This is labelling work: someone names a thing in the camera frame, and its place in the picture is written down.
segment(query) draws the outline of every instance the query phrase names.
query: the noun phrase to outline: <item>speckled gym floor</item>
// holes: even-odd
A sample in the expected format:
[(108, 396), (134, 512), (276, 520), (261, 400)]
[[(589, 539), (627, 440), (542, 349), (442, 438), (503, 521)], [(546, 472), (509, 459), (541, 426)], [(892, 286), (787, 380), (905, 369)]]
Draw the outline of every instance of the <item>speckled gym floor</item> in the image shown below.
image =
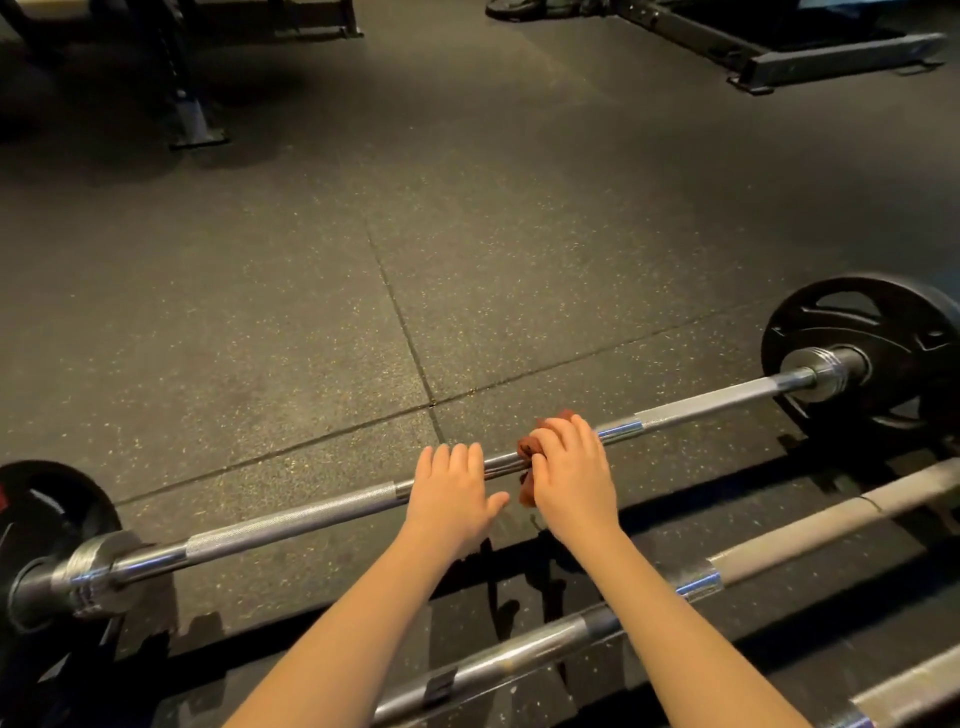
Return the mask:
[[(407, 476), (440, 440), (492, 453), (561, 407), (602, 421), (755, 376), (766, 317), (813, 279), (960, 296), (956, 48), (752, 98), (617, 18), (482, 6), (358, 0), (363, 39), (203, 54), (234, 142), (192, 155), (143, 112), (135, 55), (77, 48), (55, 78), (0, 49), (0, 456), (86, 471), (166, 541)], [(679, 567), (842, 498), (799, 439), (762, 402), (615, 446), (637, 543)], [(401, 519), (157, 585), (119, 671), (150, 679), (104, 685), (98, 725), (219, 725)], [(703, 609), (823, 719), (960, 642), (960, 549), (921, 531), (878, 525)], [(598, 598), (518, 506), (492, 544), (392, 682)], [(662, 723), (620, 641), (431, 722), (615, 716)]]

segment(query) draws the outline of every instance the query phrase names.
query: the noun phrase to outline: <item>person's right arm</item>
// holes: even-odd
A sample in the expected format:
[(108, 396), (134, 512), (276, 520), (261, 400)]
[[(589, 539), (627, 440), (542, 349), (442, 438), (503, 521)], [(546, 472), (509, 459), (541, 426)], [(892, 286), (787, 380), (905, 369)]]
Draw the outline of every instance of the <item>person's right arm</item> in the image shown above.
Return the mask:
[(636, 550), (617, 520), (603, 445), (587, 422), (532, 433), (534, 500), (554, 536), (623, 625), (673, 728), (810, 728), (810, 723)]

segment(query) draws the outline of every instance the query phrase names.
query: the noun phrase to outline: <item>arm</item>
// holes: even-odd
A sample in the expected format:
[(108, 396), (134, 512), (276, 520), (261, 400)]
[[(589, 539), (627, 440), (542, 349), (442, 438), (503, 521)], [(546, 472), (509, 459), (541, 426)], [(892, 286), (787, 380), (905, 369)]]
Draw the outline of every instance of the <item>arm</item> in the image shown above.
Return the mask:
[(393, 544), (294, 644), (225, 728), (360, 728), (414, 616), (450, 563), (482, 541), (506, 493), (486, 497), (479, 445), (420, 454)]
[(623, 625), (674, 728), (810, 724), (634, 548), (596, 433), (579, 416), (534, 430), (534, 499)]

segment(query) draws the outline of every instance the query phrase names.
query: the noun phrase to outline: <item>red cloth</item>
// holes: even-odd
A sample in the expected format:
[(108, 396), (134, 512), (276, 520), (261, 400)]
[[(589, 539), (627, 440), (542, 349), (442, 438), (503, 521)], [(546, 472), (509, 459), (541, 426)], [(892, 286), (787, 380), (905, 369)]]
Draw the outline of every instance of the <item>red cloth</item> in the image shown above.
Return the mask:
[[(560, 412), (557, 417), (561, 420), (567, 420), (569, 422), (570, 418), (574, 415), (572, 410), (565, 409)], [(537, 427), (548, 427), (546, 420), (538, 419)], [(516, 454), (526, 460), (528, 463), (533, 459), (535, 454), (543, 455), (543, 448), (540, 446), (540, 440), (531, 435), (526, 435), (521, 437), (516, 442)], [(520, 505), (525, 505), (527, 508), (533, 508), (537, 505), (537, 501), (534, 499), (534, 476), (531, 471), (527, 471), (520, 476)]]

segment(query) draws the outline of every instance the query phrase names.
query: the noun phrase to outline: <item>weight plate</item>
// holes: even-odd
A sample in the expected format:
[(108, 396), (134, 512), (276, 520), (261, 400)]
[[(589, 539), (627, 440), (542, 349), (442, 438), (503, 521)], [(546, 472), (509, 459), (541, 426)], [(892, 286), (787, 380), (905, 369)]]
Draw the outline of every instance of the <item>weight plate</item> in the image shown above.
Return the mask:
[(868, 273), (822, 280), (770, 317), (760, 358), (767, 375), (803, 347), (853, 347), (866, 378), (837, 397), (780, 406), (807, 434), (864, 436), (891, 445), (956, 434), (960, 425), (960, 306), (914, 280)]
[(38, 460), (0, 467), (0, 722), (70, 654), (96, 649), (109, 620), (66, 615), (41, 625), (18, 623), (12, 588), (28, 567), (69, 556), (82, 542), (120, 529), (107, 495), (82, 473)]

